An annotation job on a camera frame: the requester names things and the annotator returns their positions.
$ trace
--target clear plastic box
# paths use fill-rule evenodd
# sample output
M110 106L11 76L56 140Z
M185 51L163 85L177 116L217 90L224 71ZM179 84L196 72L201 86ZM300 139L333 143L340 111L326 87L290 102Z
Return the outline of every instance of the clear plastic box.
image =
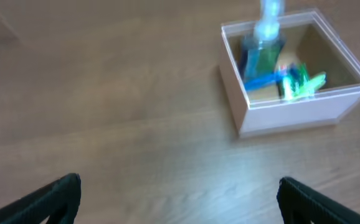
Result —
M241 38L256 21L222 25L220 72L241 137L336 124L360 102L360 63L318 10L279 18L287 42L278 63L306 63L310 75L326 72L313 98L289 102L272 85L246 92L237 61Z

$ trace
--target plastic bottle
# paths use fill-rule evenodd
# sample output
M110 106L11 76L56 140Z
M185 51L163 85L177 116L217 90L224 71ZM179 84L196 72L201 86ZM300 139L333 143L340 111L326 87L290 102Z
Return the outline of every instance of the plastic bottle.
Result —
M240 73L244 82L273 73L285 45L280 35L278 16L283 13L283 0L261 0L262 17L242 40Z

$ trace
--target wood grain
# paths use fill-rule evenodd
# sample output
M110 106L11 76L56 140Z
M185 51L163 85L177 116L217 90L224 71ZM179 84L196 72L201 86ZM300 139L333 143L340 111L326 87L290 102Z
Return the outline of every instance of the wood grain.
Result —
M78 172L76 223L281 223L291 175L360 213L360 105L335 128L236 138L220 23L258 1L38 2L0 1L27 39L0 46L0 207ZM287 8L312 6L360 59L360 1Z

